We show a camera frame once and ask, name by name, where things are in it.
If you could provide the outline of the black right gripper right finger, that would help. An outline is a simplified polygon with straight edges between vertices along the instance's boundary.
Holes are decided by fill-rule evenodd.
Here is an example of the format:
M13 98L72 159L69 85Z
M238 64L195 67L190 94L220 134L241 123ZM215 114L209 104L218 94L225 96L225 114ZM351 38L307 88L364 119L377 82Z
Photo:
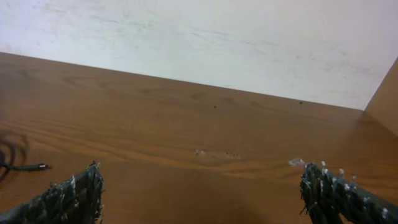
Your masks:
M335 175L325 167L305 164L300 181L302 209L312 223L397 224L397 205Z

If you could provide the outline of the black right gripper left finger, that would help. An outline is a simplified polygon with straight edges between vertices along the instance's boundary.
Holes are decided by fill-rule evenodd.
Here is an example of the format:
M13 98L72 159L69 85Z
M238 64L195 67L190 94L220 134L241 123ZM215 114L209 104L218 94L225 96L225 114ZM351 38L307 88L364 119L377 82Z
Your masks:
M44 193L1 214L5 224L103 223L104 179L100 163L51 185Z

